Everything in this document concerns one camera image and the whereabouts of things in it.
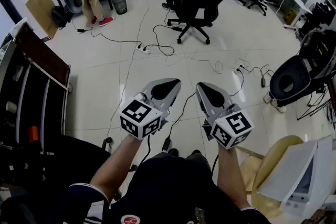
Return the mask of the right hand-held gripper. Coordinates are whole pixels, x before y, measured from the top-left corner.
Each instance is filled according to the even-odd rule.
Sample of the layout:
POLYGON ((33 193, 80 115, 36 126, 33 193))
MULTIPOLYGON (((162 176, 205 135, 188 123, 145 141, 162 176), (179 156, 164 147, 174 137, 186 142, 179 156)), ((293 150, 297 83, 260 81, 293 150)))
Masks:
POLYGON ((208 117, 202 125, 208 140, 215 139, 226 150, 242 143, 254 129, 246 110, 242 110, 222 88, 207 82, 196 85, 201 110, 208 117))

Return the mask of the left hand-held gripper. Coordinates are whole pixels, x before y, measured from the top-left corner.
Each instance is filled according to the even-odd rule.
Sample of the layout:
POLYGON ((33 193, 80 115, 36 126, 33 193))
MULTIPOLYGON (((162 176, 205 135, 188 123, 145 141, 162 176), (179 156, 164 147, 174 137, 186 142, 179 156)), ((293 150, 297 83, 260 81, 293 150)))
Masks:
POLYGON ((148 83, 142 92, 127 98, 119 107, 122 129, 138 140, 159 131, 166 123, 168 109, 176 100, 182 83, 164 78, 148 83))

